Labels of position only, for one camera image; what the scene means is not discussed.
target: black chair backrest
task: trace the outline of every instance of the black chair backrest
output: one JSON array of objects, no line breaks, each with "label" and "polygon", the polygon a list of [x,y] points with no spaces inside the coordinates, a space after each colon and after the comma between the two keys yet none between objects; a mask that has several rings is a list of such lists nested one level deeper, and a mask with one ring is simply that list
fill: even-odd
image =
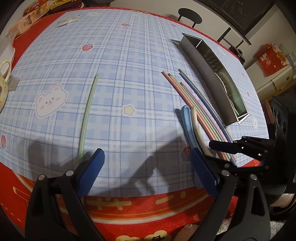
[{"label": "black chair backrest", "polygon": [[199,16],[198,13],[196,13],[195,11],[188,9],[188,8],[180,8],[178,11],[178,14],[180,15],[180,17],[178,18],[178,21],[180,21],[181,17],[185,17],[190,19],[192,22],[194,22],[193,24],[193,28],[196,24],[200,24],[202,23],[202,18]]}]

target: blue plastic strip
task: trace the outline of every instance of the blue plastic strip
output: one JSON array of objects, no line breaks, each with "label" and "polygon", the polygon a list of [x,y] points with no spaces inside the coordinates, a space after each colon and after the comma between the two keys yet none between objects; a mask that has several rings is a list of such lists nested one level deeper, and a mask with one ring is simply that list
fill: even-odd
[{"label": "blue plastic strip", "polygon": [[[217,124],[219,125],[221,131],[225,135],[227,141],[230,142],[230,143],[232,143],[232,139],[231,139],[229,133],[225,129],[223,123],[221,122],[220,118],[217,116],[217,113],[213,109],[213,107],[208,103],[208,101],[204,98],[204,96],[202,95],[202,93],[195,87],[195,85],[191,82],[190,79],[187,78],[186,75],[184,75],[182,72],[180,72],[179,74],[186,81],[186,83],[191,87],[191,89],[197,94],[198,98],[200,98],[200,100],[202,101],[202,103],[206,106],[206,108],[208,109],[208,111],[211,113],[211,115],[213,116],[213,118],[215,119],[215,121],[217,122]],[[235,166],[237,165],[236,162],[235,162],[235,160],[233,159],[233,157],[231,155],[230,155],[230,161]]]},{"label": "blue plastic strip", "polygon": [[185,136],[189,142],[191,150],[193,150],[194,148],[198,148],[201,151],[194,135],[191,116],[190,116],[190,108],[188,105],[184,105],[182,107],[181,117],[182,117],[183,127],[185,131]]}]

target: mug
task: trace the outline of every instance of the mug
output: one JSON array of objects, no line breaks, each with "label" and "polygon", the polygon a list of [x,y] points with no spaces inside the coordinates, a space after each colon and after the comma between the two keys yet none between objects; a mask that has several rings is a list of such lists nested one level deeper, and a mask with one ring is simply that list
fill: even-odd
[{"label": "mug", "polygon": [[10,77],[10,73],[11,73],[11,61],[9,59],[4,60],[4,62],[2,64],[0,64],[0,69],[2,68],[2,66],[8,63],[9,64],[9,68],[8,68],[8,73],[6,78],[3,77],[3,75],[0,73],[0,112],[2,111],[4,104],[6,102],[7,99],[7,95],[8,95],[8,85],[7,85],[7,81]]}]

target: screw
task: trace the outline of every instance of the screw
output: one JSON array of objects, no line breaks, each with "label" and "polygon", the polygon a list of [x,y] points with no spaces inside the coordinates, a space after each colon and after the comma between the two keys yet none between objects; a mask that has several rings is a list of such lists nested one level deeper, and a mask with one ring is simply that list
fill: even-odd
[{"label": "screw", "polygon": [[74,174],[73,170],[69,170],[69,171],[66,172],[67,177],[71,177],[73,174]]},{"label": "screw", "polygon": [[221,174],[225,177],[228,177],[230,175],[229,171],[227,170],[222,170]]},{"label": "screw", "polygon": [[257,180],[257,176],[256,176],[255,174],[251,174],[250,177],[251,177],[254,181]]},{"label": "screw", "polygon": [[44,174],[39,175],[38,180],[42,181],[45,178]]}]

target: black speaker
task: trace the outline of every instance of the black speaker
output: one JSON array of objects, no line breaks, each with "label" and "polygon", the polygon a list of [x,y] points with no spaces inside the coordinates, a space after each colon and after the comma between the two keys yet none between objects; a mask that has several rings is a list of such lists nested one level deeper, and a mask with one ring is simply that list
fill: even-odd
[{"label": "black speaker", "polygon": [[284,97],[272,97],[276,128],[276,159],[279,175],[287,180],[285,193],[296,193],[296,102]]}]

